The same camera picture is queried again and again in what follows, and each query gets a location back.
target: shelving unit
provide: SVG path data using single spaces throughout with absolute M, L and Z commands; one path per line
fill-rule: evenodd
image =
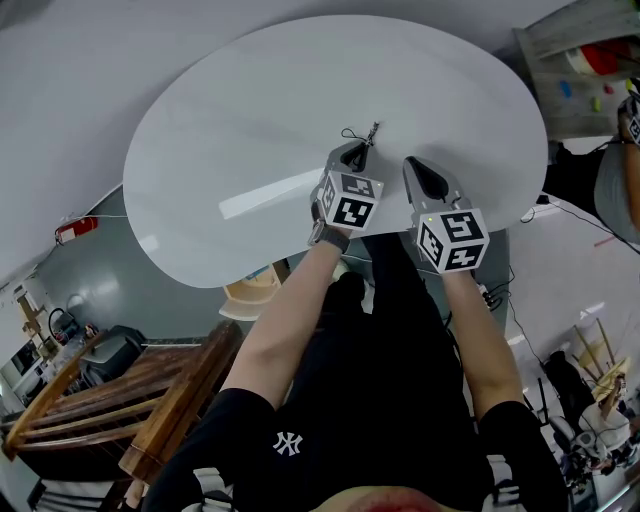
M 640 13 L 631 0 L 578 0 L 530 27 L 514 31 L 550 139 L 613 135 L 616 109 L 627 96 L 624 81 L 640 76 L 640 65 L 622 62 L 615 75 L 577 73 L 565 52 L 585 44 L 640 34 Z M 566 97 L 561 83 L 571 96 Z M 605 94 L 604 85 L 614 88 Z M 592 107 L 601 103 L 600 112 Z

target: wooden slat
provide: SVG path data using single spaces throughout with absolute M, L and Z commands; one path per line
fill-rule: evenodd
M 198 402 L 201 404 L 211 393 L 213 383 L 234 357 L 241 340 L 238 324 L 223 322 L 209 335 L 207 343 L 194 351 L 120 460 L 126 473 L 145 483 L 153 481 L 184 439 Z
M 71 411 L 66 411 L 66 412 L 53 414 L 50 416 L 45 416 L 44 418 L 40 418 L 29 423 L 28 428 L 33 429 L 35 427 L 42 427 L 42 426 L 50 425 L 52 423 L 61 423 L 63 421 L 69 421 L 75 418 L 79 418 L 81 416 L 89 416 L 91 414 L 102 411 L 104 409 L 114 407 L 118 404 L 136 400 L 138 398 L 145 397 L 146 395 L 151 395 L 153 393 L 157 393 L 158 391 L 165 390 L 169 386 L 171 386 L 173 379 L 175 379 L 175 375 L 156 381 L 156 382 L 152 382 L 146 387 L 141 387 L 141 388 L 136 388 L 136 389 L 126 391 L 125 393 L 122 393 L 121 395 L 118 395 L 116 397 L 112 397 L 108 400 L 103 400 L 95 404 L 85 405 L 77 409 L 72 409 Z
M 127 427 L 115 428 L 106 432 L 97 432 L 95 434 L 86 434 L 84 436 L 70 437 L 68 439 L 59 439 L 55 441 L 42 441 L 40 443 L 22 443 L 16 446 L 17 451 L 36 452 L 46 450 L 67 450 L 70 448 L 81 448 L 94 444 L 116 441 L 133 437 L 137 434 L 144 422 L 134 423 Z
M 184 361 L 191 357 L 190 348 L 174 348 L 174 347 L 147 347 L 136 362 L 129 368 L 123 377 L 133 377 L 138 373 L 145 373 L 151 368 L 161 368 L 165 364 L 172 361 Z
M 104 332 L 98 333 L 91 339 L 82 350 L 73 356 L 73 358 L 58 372 L 49 384 L 36 396 L 31 402 L 27 410 L 18 418 L 15 425 L 9 432 L 7 439 L 2 447 L 5 455 L 9 460 L 13 460 L 16 456 L 16 447 L 22 443 L 21 435 L 26 430 L 27 425 L 38 418 L 43 417 L 49 407 L 58 399 L 58 397 L 69 387 L 80 374 L 78 362 L 87 352 L 95 345 L 100 343 L 104 336 Z
M 154 398 L 153 400 L 149 400 L 147 402 L 141 402 L 139 404 L 125 407 L 124 409 L 119 409 L 117 411 L 108 412 L 99 416 L 93 416 L 92 418 L 86 418 L 84 420 L 78 420 L 72 423 L 65 423 L 62 425 L 57 425 L 55 427 L 29 430 L 23 434 L 23 438 L 33 439 L 38 437 L 46 437 L 54 434 L 72 432 L 78 428 L 89 428 L 103 425 L 105 423 L 112 423 L 125 418 L 130 418 L 131 416 L 135 416 L 136 414 L 143 414 L 145 412 L 152 411 L 153 408 L 158 404 L 158 402 L 160 402 L 160 397 Z
M 133 377 L 123 375 L 95 388 L 81 391 L 70 396 L 60 398 L 49 409 L 49 414 L 69 411 L 76 407 L 94 404 L 121 395 L 125 390 L 144 386 L 149 382 L 177 375 L 185 365 L 186 359 L 172 361 L 161 367 L 149 368 L 146 372 L 135 374 Z

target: ny logo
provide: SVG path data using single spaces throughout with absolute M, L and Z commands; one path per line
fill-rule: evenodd
M 284 453 L 285 449 L 289 450 L 289 457 L 295 455 L 296 453 L 300 453 L 300 450 L 298 450 L 298 445 L 300 444 L 300 441 L 302 441 L 302 437 L 298 435 L 298 437 L 294 439 L 294 435 L 295 434 L 292 434 L 291 432 L 287 432 L 287 437 L 285 438 L 282 432 L 278 432 L 278 442 L 274 444 L 273 447 L 280 455 Z

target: red object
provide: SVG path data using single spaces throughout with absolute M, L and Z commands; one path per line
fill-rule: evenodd
M 598 75 L 612 75 L 618 72 L 616 54 L 631 57 L 629 43 L 619 39 L 603 41 L 598 44 L 586 44 L 580 49 L 584 58 Z
M 85 217 L 56 229 L 56 240 L 64 244 L 81 235 L 93 231 L 98 227 L 98 219 L 96 217 Z

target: black t-shirt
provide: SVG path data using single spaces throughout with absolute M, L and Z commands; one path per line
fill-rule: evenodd
M 448 352 L 434 357 L 433 345 L 373 336 L 358 346 L 348 329 L 341 332 L 331 337 L 337 348 L 327 351 L 323 342 L 307 358 L 321 361 L 322 371 L 303 364 L 299 375 L 309 384 L 294 386 L 277 411 L 250 391 L 219 393 L 144 510 L 178 512 L 201 502 L 194 470 L 202 468 L 217 468 L 233 485 L 241 512 L 305 512 L 360 486 L 411 487 L 455 510 L 481 510 L 494 485 L 486 454 L 505 456 L 529 512 L 566 510 L 559 467 L 524 405 L 495 406 L 478 435 L 461 374 L 451 383 L 453 365 L 460 371 L 453 352 L 449 361 Z

